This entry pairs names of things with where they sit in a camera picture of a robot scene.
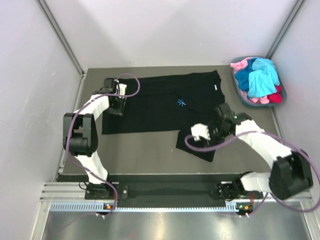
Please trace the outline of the black t shirt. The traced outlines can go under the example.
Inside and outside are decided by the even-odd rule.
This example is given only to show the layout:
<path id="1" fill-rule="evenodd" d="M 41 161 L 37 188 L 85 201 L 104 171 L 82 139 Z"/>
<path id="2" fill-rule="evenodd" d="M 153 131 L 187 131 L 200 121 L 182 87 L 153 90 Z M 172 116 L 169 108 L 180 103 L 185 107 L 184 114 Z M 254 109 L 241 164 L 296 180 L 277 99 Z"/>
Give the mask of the black t shirt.
<path id="1" fill-rule="evenodd" d="M 126 100 L 123 115 L 103 113 L 102 134 L 178 131 L 176 148 L 212 162 L 215 152 L 196 152 L 185 144 L 195 124 L 215 125 L 216 106 L 225 102 L 217 70 L 145 77 L 139 92 Z"/>

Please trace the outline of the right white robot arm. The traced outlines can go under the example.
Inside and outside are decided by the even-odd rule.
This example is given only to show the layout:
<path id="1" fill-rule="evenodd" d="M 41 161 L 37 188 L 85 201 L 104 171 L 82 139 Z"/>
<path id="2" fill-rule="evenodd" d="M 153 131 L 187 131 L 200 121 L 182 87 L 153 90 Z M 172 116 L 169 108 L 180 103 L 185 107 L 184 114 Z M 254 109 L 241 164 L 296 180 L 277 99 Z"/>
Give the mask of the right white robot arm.
<path id="1" fill-rule="evenodd" d="M 235 114 L 227 103 L 214 109 L 216 126 L 209 127 L 212 140 L 223 143 L 225 137 L 235 136 L 246 143 L 269 165 L 268 172 L 243 173 L 233 185 L 233 192 L 245 198 L 251 191 L 270 192 L 286 200 L 313 187 L 311 166 L 306 153 L 299 153 L 275 140 L 246 113 Z"/>

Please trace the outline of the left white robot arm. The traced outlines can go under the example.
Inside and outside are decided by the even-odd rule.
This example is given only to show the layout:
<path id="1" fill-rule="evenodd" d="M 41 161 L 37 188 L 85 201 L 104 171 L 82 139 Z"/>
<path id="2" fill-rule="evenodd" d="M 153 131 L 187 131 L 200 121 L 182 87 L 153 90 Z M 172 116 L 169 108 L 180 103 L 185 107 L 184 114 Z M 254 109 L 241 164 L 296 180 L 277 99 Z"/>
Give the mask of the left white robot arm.
<path id="1" fill-rule="evenodd" d="M 63 148 L 73 156 L 76 165 L 87 173 L 85 199 L 111 199 L 114 187 L 108 183 L 109 173 L 98 155 L 99 137 L 96 120 L 103 114 L 122 116 L 127 98 L 127 85 L 118 79 L 106 78 L 100 90 L 78 110 L 63 116 Z"/>

